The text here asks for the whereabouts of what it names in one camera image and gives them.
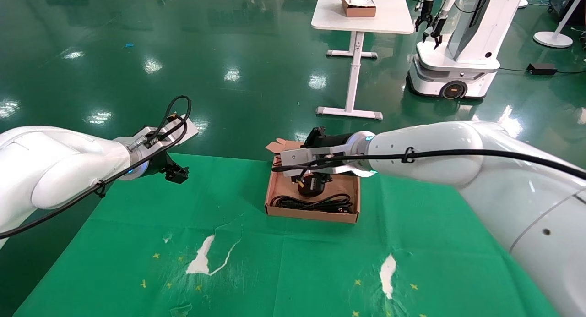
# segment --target white table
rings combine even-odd
[[[344,15],[340,0],[318,0],[315,6],[314,18],[311,26],[316,29],[331,31],[350,31],[349,50],[328,50],[327,55],[352,56],[350,80],[346,107],[343,109],[325,108],[320,106],[315,111],[318,114],[367,117],[383,119],[383,113],[354,110],[358,73],[360,72],[360,58],[376,58],[375,52],[363,52],[362,42],[365,32],[411,34],[414,31],[413,22],[405,0],[373,0],[376,5],[376,16],[372,18],[348,18]]]

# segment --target green epoxy floor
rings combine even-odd
[[[586,167],[584,75],[500,71],[481,103],[420,98],[405,89],[405,77],[421,33],[366,35],[364,49],[379,59],[362,62],[356,108],[381,111],[385,120],[316,116],[317,106],[344,106],[350,59],[325,56],[327,49],[347,48],[349,33],[312,29],[315,4],[0,0],[0,131],[49,125],[109,139],[129,136],[157,124],[168,101],[186,94],[201,133],[175,150],[181,153],[268,160],[268,142],[303,140],[314,126],[328,133],[379,133],[474,119],[497,121],[518,139]],[[502,66],[549,62],[561,71],[582,69],[586,52],[576,31],[564,31],[576,41],[570,49],[532,41],[535,32],[556,25],[545,6],[519,10],[498,56]],[[8,241],[0,252],[2,269],[23,261],[31,269],[3,276],[3,284],[15,285],[3,286],[11,301],[0,304],[2,311],[18,307],[96,203]],[[31,249],[24,252],[23,245]]]

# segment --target table leg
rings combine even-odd
[[[356,88],[358,87],[358,74],[360,74],[360,58],[362,54],[362,43],[364,42],[364,32],[353,34],[354,42],[352,43],[352,64],[350,65],[350,79],[348,81],[348,94],[346,96],[346,107],[325,108],[318,106],[316,113],[319,115],[337,115],[337,116],[354,116],[367,117],[370,119],[383,120],[383,113],[372,111],[354,110],[354,101],[356,100]]]
[[[328,50],[326,52],[326,56],[354,56],[354,41],[356,41],[356,32],[352,31],[350,33],[350,46],[348,47],[348,51],[346,50]],[[378,58],[378,54],[376,52],[360,52],[362,57],[367,58]]]

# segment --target cardboard box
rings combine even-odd
[[[277,139],[276,142],[271,142],[266,148],[273,153],[280,153],[285,150],[294,150],[300,148],[302,142],[287,141],[284,139]],[[268,181],[268,189],[266,190],[265,210],[267,215],[280,217],[295,217],[297,219],[318,219],[320,221],[333,221],[344,223],[356,223],[358,215],[360,215],[360,177],[347,175],[332,175],[331,182],[326,183],[325,190],[319,196],[314,198],[304,197],[299,194],[297,190],[298,184],[291,183],[291,177],[283,176],[283,173],[271,172]],[[350,213],[326,213],[323,211],[306,211],[295,210],[290,208],[282,208],[270,206],[273,198],[276,196],[288,196],[303,200],[306,202],[317,202],[334,194],[345,193],[350,196]]]
[[[374,17],[376,15],[376,5],[374,6],[350,6],[346,0],[342,1],[342,8],[346,17]]]

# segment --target black power adapter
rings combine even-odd
[[[530,63],[527,66],[527,71],[531,73],[531,75],[555,75],[557,73],[557,68],[553,64],[543,64],[543,63]]]

